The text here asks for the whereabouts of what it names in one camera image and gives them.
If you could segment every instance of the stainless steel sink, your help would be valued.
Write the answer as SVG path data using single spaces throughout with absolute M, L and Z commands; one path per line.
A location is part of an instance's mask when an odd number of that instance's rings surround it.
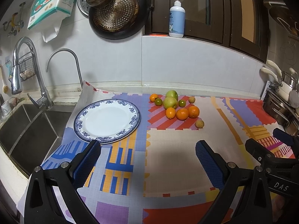
M 54 105 L 49 110 L 22 105 L 0 129 L 0 142 L 9 157 L 30 175 L 61 144 L 75 106 Z

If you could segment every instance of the paper towel package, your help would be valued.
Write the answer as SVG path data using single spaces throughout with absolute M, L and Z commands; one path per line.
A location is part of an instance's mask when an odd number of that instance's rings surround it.
M 40 31 L 45 42 L 58 35 L 61 22 L 71 15 L 74 0 L 35 0 L 28 29 Z

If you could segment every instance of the metal pot handle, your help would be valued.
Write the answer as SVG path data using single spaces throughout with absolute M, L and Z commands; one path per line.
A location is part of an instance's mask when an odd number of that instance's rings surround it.
M 275 113 L 277 113 L 280 117 L 282 117 L 284 120 L 286 120 L 286 127 L 289 127 L 289 125 L 290 125 L 290 121 L 281 113 L 281 112 L 279 112 L 277 109 L 275 109 L 275 108 L 272 108 L 273 110 L 274 110 L 274 112 Z

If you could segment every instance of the white cup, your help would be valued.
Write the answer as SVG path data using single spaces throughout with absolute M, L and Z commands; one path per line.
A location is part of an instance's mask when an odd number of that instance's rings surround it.
M 8 115 L 11 112 L 11 107 L 9 105 L 8 100 L 6 100 L 2 105 L 1 108 L 3 110 L 4 115 Z

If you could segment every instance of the colorful tablecloth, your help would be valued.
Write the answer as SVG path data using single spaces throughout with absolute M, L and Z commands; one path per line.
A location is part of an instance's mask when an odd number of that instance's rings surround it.
M 77 137 L 74 118 L 85 106 L 101 99 L 125 99 L 141 113 L 141 122 L 131 135 L 103 145 L 101 156 L 83 188 L 82 200 L 101 224 L 196 224 L 219 190 L 215 189 L 195 155 L 195 144 L 205 140 L 225 161 L 253 169 L 259 163 L 246 152 L 245 142 L 257 140 L 277 157 L 293 157 L 291 148 L 272 137 L 281 128 L 251 99 L 196 97 L 204 128 L 197 119 L 167 119 L 165 109 L 149 102 L 148 94 L 111 93 L 84 83 L 79 102 L 67 124 L 61 146 L 42 167 L 58 167 L 71 161 L 88 143 Z M 179 96 L 191 104 L 187 96 Z M 67 220 L 74 222 L 65 204 L 58 201 Z M 229 220 L 241 189 L 227 213 Z

